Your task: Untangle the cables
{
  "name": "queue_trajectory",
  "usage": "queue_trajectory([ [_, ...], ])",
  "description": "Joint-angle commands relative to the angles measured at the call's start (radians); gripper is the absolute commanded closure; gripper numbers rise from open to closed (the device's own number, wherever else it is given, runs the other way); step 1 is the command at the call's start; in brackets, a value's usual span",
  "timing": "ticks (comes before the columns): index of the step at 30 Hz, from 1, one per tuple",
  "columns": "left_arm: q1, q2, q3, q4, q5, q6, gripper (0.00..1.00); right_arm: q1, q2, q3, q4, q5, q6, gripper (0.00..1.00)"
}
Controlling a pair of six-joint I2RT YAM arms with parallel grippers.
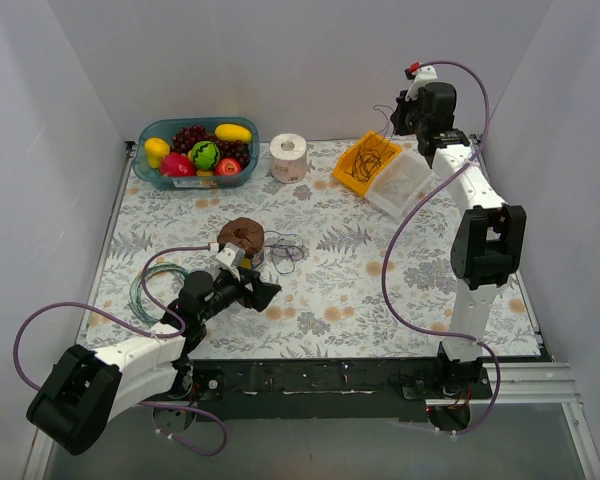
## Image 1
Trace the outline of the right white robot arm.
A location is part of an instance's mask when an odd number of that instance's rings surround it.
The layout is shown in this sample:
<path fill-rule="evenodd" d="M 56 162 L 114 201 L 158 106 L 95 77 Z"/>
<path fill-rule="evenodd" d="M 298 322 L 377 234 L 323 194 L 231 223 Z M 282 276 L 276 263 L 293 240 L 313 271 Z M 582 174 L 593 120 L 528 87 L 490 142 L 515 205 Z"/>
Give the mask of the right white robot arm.
<path fill-rule="evenodd" d="M 519 267 L 526 212 L 491 187 L 466 135 L 455 128 L 455 88 L 445 82 L 414 84 L 400 92 L 391 116 L 395 133 L 413 134 L 419 153 L 442 181 L 462 215 L 450 251 L 457 279 L 448 331 L 433 362 L 430 386 L 455 397 L 482 373 L 485 334 L 499 290 Z"/>

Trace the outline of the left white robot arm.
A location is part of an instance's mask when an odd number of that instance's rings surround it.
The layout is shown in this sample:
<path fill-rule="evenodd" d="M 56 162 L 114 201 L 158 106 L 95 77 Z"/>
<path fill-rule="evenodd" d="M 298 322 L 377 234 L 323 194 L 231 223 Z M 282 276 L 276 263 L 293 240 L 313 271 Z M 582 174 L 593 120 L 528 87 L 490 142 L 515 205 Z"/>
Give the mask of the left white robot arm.
<path fill-rule="evenodd" d="M 180 400 L 191 392 L 193 377 L 184 366 L 208 320 L 233 304 L 262 312 L 281 289 L 245 268 L 188 274 L 145 334 L 96 350 L 68 348 L 30 403 L 27 420 L 70 454 L 85 452 L 123 411 L 157 394 Z"/>

